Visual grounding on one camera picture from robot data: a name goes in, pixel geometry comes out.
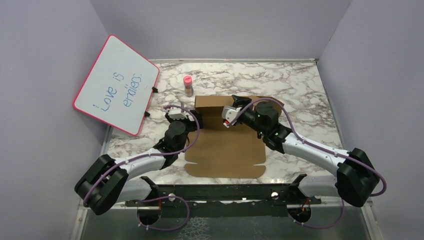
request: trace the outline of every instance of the silver screw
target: silver screw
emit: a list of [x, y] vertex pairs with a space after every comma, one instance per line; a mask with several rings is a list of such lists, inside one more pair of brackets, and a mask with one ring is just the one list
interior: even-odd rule
[[168, 196], [170, 196], [170, 198], [168, 198], [171, 202], [173, 202], [175, 200], [175, 194], [170, 193]]
[[275, 192], [275, 191], [273, 193], [271, 193], [271, 198], [277, 200], [278, 199], [278, 193]]

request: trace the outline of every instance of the flattened cardboard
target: flattened cardboard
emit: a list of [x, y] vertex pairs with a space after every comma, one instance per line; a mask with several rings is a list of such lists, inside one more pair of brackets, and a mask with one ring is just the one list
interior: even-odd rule
[[[252, 100], [263, 96], [248, 96]], [[185, 153], [188, 174], [194, 177], [254, 179], [266, 170], [265, 144], [244, 124], [226, 128], [221, 113], [232, 105], [231, 96], [196, 96], [195, 109], [202, 114], [203, 129], [197, 142]], [[188, 137], [194, 139], [196, 133]]]

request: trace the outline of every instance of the lavender wall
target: lavender wall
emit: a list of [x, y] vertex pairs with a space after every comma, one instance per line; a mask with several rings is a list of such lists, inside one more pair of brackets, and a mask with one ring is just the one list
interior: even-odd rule
[[351, 0], [91, 0], [150, 59], [319, 58]]
[[72, 108], [106, 31], [88, 0], [0, 3], [0, 239], [68, 239], [105, 126]]
[[424, 1], [353, 0], [318, 62], [348, 148], [386, 177], [386, 240], [424, 235]]

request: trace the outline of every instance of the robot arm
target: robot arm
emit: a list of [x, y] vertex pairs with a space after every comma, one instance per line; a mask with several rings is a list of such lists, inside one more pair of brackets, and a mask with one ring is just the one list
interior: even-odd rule
[[[182, 107], [183, 104], [173, 102], [172, 105]], [[194, 110], [190, 112], [198, 120], [199, 127], [203, 128], [202, 116]], [[141, 179], [130, 180], [147, 172], [162, 170], [177, 160], [178, 154], [161, 154], [184, 149], [189, 132], [196, 131], [197, 125], [190, 114], [177, 107], [171, 107], [165, 117], [170, 122], [168, 130], [155, 146], [141, 154], [126, 158], [113, 159], [107, 154], [102, 155], [75, 185], [75, 192], [85, 199], [95, 182], [115, 166], [115, 169], [105, 176], [88, 196], [86, 203], [96, 215], [105, 213], [117, 202], [146, 198], [151, 186]]]
[[364, 151], [335, 149], [312, 141], [294, 133], [291, 128], [279, 123], [279, 112], [268, 101], [259, 102], [256, 107], [248, 107], [248, 97], [233, 95], [233, 105], [225, 106], [222, 111], [223, 124], [245, 124], [257, 132], [271, 150], [305, 159], [329, 171], [332, 176], [306, 176], [299, 183], [299, 190], [307, 197], [340, 196], [355, 207], [362, 207], [379, 182], [379, 178], [363, 166], [346, 160], [349, 156], [374, 169]]

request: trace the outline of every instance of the white marble surface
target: white marble surface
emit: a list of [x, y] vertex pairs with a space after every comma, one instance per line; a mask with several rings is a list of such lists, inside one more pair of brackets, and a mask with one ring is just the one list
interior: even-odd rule
[[[195, 95], [273, 96], [285, 104], [297, 132], [319, 143], [341, 148], [324, 87], [314, 62], [260, 63], [160, 63], [159, 79], [138, 136], [114, 129], [108, 154], [113, 158], [128, 157], [151, 148], [168, 129], [163, 107], [182, 101], [194, 107], [195, 97], [184, 95], [183, 77], [193, 78]], [[282, 115], [280, 122], [286, 126]], [[147, 174], [157, 184], [258, 184], [289, 183], [297, 175], [329, 174], [322, 168], [301, 158], [283, 155], [266, 148], [265, 173], [256, 179], [206, 178], [189, 175], [184, 165], [185, 156], [179, 155], [173, 165]]]

